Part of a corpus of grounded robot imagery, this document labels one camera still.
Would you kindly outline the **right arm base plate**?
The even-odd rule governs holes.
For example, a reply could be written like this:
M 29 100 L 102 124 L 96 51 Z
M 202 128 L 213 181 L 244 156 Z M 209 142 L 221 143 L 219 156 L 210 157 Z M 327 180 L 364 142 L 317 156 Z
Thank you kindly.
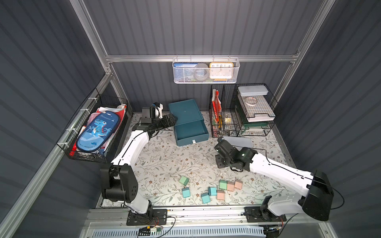
M 261 209 L 260 206 L 249 206 L 244 208 L 243 215 L 246 217 L 248 223 L 261 223 L 261 222 L 286 222 L 285 215 L 276 216 L 267 209 Z

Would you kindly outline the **teal drawer cabinet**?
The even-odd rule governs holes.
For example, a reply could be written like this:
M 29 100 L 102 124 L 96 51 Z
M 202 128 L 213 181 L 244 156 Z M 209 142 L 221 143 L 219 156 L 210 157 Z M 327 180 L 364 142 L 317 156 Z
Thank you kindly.
M 203 116 L 194 99 L 170 103 L 169 111 L 177 117 L 175 131 L 179 130 L 183 125 L 192 129 L 192 126 L 189 126 L 189 124 L 203 121 Z

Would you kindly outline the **teal plug one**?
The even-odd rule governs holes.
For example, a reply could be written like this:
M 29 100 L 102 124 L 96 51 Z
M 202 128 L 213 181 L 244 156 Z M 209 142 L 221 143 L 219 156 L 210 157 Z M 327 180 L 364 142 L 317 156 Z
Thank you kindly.
M 190 189 L 188 187 L 182 189 L 182 196 L 183 198 L 188 198 L 191 196 Z

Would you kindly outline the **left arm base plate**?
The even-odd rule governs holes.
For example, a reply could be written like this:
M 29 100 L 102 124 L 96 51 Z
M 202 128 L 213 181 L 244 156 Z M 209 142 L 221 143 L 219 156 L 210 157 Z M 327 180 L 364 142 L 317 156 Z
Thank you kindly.
M 137 214 L 130 211 L 126 221 L 127 226 L 155 226 L 166 225 L 168 218 L 167 209 L 148 210 L 146 214 Z

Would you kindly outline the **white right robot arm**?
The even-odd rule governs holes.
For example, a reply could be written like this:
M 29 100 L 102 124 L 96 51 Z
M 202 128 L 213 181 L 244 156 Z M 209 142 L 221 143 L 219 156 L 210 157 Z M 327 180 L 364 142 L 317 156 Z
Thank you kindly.
M 333 188 L 326 173 L 302 171 L 268 158 L 267 153 L 254 148 L 234 146 L 228 140 L 219 138 L 214 147 L 218 153 L 216 162 L 221 168 L 236 172 L 251 172 L 271 178 L 294 191 L 288 196 L 267 196 L 262 215 L 280 217 L 287 214 L 306 214 L 326 222 L 329 220 L 334 198 Z

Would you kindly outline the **light green plug two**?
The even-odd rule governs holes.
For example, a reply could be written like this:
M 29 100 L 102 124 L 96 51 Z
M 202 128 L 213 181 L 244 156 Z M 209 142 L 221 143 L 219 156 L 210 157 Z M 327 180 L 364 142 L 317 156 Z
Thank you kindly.
M 227 190 L 227 181 L 226 180 L 220 180 L 219 181 L 219 189 L 220 190 Z

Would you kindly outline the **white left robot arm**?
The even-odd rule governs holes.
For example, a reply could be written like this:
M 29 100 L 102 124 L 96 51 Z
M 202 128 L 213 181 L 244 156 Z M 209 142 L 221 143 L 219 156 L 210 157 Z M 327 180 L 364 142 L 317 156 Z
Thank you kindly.
M 178 118 L 173 114 L 162 118 L 144 119 L 132 128 L 130 138 L 109 167 L 102 168 L 102 197 L 113 202 L 121 201 L 133 213 L 145 215 L 152 207 L 151 202 L 139 194 L 139 184 L 133 166 L 149 140 L 163 129 L 173 127 Z

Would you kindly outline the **light green plug one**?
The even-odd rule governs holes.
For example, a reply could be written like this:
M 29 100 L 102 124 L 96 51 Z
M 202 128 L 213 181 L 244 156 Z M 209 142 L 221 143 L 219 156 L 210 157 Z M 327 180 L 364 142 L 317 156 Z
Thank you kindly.
M 189 181 L 190 181 L 189 178 L 186 176 L 181 176 L 181 178 L 179 179 L 179 183 L 182 184 L 183 186 L 187 186 Z

